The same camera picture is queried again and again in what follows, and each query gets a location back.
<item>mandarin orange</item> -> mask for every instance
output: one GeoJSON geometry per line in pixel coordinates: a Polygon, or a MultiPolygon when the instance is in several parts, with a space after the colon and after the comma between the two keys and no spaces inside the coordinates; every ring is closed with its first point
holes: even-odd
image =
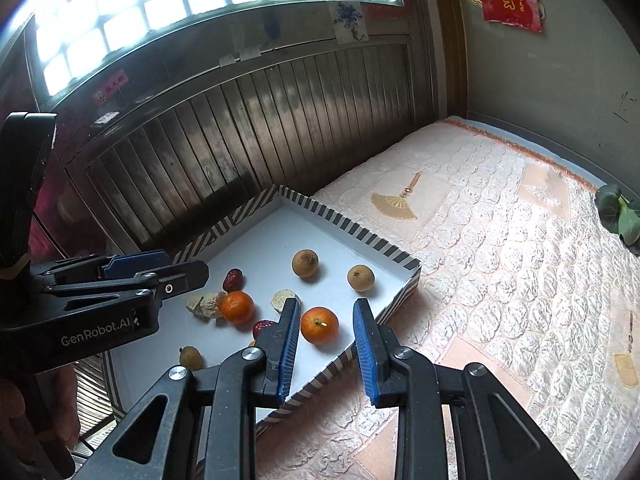
{"type": "Polygon", "coordinates": [[[235,290],[220,301],[220,314],[235,325],[251,321],[254,317],[254,300],[246,292],[235,290]]]}
{"type": "Polygon", "coordinates": [[[314,345],[331,342],[338,335],[339,329],[338,317],[324,306],[307,310],[300,319],[302,336],[314,345]]]}

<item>white tray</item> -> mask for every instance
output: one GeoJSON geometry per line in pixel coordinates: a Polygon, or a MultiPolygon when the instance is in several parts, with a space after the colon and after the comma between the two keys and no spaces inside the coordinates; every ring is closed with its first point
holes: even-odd
{"type": "MultiPolygon", "coordinates": [[[[255,320],[277,320],[271,306],[274,293],[290,288],[302,301],[302,311],[325,306],[340,320],[336,340],[315,347],[302,335],[287,404],[280,410],[258,409],[260,426],[273,424],[310,397],[353,357],[352,312],[359,297],[369,300],[372,312],[386,320],[417,286],[420,262],[356,222],[319,202],[285,187],[272,187],[238,208],[231,216],[201,234],[174,257],[174,262],[197,258],[209,265],[209,281],[197,294],[222,290],[229,269],[245,276],[244,290],[255,301],[255,320]],[[291,270],[293,255],[302,249],[318,254],[318,273],[302,280],[291,270]],[[364,295],[347,283],[347,271],[366,264],[376,277],[364,295]]],[[[226,322],[197,320],[185,308],[191,293],[166,300],[159,314],[160,330],[151,336],[105,354],[107,390],[116,419],[121,419],[172,365],[178,349],[192,345],[207,366],[247,346],[251,328],[244,332],[226,322]]]]}

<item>green leaf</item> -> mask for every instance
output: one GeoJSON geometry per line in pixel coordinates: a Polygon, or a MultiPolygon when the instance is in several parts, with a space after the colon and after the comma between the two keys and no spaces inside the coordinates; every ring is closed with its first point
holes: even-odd
{"type": "Polygon", "coordinates": [[[596,193],[594,199],[596,208],[598,208],[598,216],[604,228],[613,234],[618,234],[618,215],[620,213],[622,190],[615,184],[607,184],[602,186],[596,193]]]}
{"type": "MultiPolygon", "coordinates": [[[[624,239],[621,235],[620,236],[620,241],[622,243],[624,243],[624,239]]],[[[626,246],[627,249],[629,249],[629,251],[631,251],[631,254],[634,254],[635,256],[640,256],[640,239],[635,243],[635,244],[631,244],[626,246]]]]}
{"type": "Polygon", "coordinates": [[[640,216],[640,201],[632,200],[631,202],[629,202],[627,207],[631,209],[631,211],[636,213],[637,216],[640,216]]]}
{"type": "Polygon", "coordinates": [[[640,217],[626,204],[620,207],[618,228],[627,246],[635,244],[640,238],[640,217]]]}

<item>quilted mattress surface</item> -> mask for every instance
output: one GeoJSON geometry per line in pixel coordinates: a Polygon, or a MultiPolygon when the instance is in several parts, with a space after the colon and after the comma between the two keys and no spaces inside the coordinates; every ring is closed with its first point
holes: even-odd
{"type": "MultiPolygon", "coordinates": [[[[315,198],[422,261],[418,290],[389,323],[403,344],[440,364],[485,363],[580,478],[609,480],[640,440],[640,260],[600,226],[594,191],[444,121],[315,198]]],[[[396,429],[396,410],[371,407],[352,364],[260,437],[258,474],[390,480],[396,429]]],[[[454,479],[448,421],[446,435],[454,479]]]]}

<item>black and white striped edge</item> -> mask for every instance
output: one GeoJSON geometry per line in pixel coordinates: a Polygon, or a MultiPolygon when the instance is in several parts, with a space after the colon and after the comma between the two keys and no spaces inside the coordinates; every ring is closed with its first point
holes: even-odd
{"type": "Polygon", "coordinates": [[[330,207],[319,203],[317,200],[309,198],[308,196],[284,186],[280,186],[279,191],[280,195],[284,198],[302,206],[304,209],[309,209],[309,211],[324,218],[328,222],[331,222],[335,226],[338,226],[354,238],[357,238],[380,253],[383,253],[387,258],[391,258],[395,263],[403,266],[405,269],[413,270],[414,274],[420,274],[420,260],[417,260],[398,246],[395,246],[377,234],[372,233],[357,222],[354,222],[341,213],[338,213],[335,209],[331,209],[330,207]]]}
{"type": "MultiPolygon", "coordinates": [[[[336,210],[285,186],[280,186],[279,188],[277,186],[272,186],[269,189],[265,189],[258,196],[252,198],[249,202],[236,209],[231,215],[226,216],[220,222],[207,229],[194,241],[189,242],[185,248],[174,255],[174,264],[186,262],[195,258],[201,250],[211,245],[215,240],[228,232],[233,226],[238,225],[242,220],[251,216],[261,207],[267,205],[278,194],[281,197],[302,206],[304,209],[308,209],[312,213],[317,214],[335,226],[338,226],[351,236],[357,238],[361,242],[364,242],[374,250],[384,254],[387,258],[392,259],[398,265],[412,271],[412,276],[407,284],[398,292],[398,294],[396,294],[391,304],[389,304],[389,306],[386,307],[386,309],[378,316],[377,321],[379,323],[386,322],[398,307],[400,307],[402,302],[418,287],[421,268],[420,260],[414,258],[406,251],[403,251],[377,234],[372,233],[357,222],[354,222],[341,213],[338,213],[336,210]]],[[[256,434],[263,433],[268,427],[273,424],[277,424],[283,418],[286,418],[286,416],[289,415],[289,413],[291,413],[297,406],[302,404],[305,399],[308,399],[317,393],[318,390],[327,384],[334,375],[340,373],[340,371],[353,359],[355,354],[355,345],[353,344],[330,362],[327,368],[316,375],[312,381],[303,386],[300,391],[293,394],[293,396],[281,408],[271,412],[265,419],[260,421],[256,428],[256,434]]],[[[111,404],[113,405],[113,414],[116,421],[119,422],[124,418],[126,412],[122,408],[120,396],[117,388],[115,387],[113,363],[109,352],[105,352],[104,362],[107,365],[107,373],[105,373],[107,392],[111,399],[111,404]]]]}
{"type": "Polygon", "coordinates": [[[174,264],[181,264],[188,260],[193,260],[197,254],[205,247],[210,246],[223,234],[229,231],[232,227],[238,225],[242,220],[254,214],[258,209],[267,205],[278,194],[277,186],[271,186],[269,189],[265,189],[260,195],[252,198],[246,204],[240,206],[231,215],[225,216],[220,222],[212,225],[209,229],[204,231],[194,241],[189,242],[185,248],[178,251],[174,255],[174,264]]]}

